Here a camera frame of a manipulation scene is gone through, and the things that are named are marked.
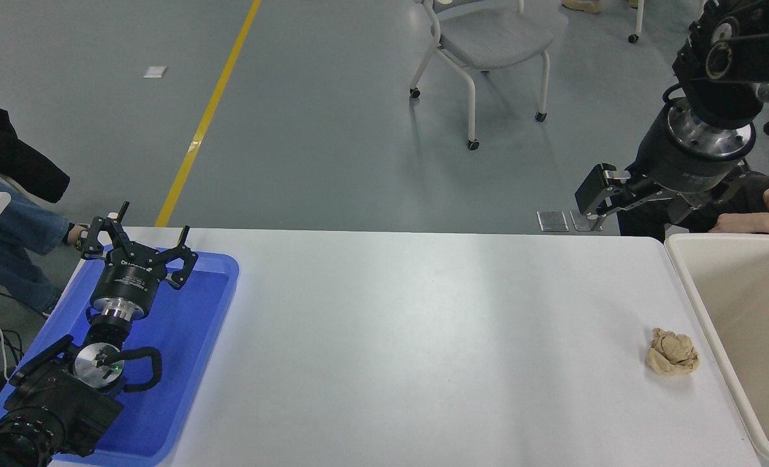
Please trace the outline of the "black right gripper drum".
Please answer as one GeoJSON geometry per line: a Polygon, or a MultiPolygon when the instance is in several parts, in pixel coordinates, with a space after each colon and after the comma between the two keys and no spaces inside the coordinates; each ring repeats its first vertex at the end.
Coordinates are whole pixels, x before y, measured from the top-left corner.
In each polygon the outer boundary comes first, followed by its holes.
{"type": "Polygon", "coordinates": [[[699,124],[695,136],[680,138],[667,119],[656,119],[637,149],[630,172],[664,189],[698,193],[716,186],[748,153],[748,125],[716,133],[699,124]]]}

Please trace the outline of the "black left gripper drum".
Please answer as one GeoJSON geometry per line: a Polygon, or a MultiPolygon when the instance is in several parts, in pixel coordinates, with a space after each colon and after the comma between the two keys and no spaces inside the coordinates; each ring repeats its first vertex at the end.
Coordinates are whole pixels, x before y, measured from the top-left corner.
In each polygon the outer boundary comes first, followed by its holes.
{"type": "Polygon", "coordinates": [[[109,251],[106,265],[94,290],[94,307],[99,310],[117,300],[131,302],[139,311],[150,311],[159,284],[167,269],[163,264],[133,263],[120,250],[109,251]]]}

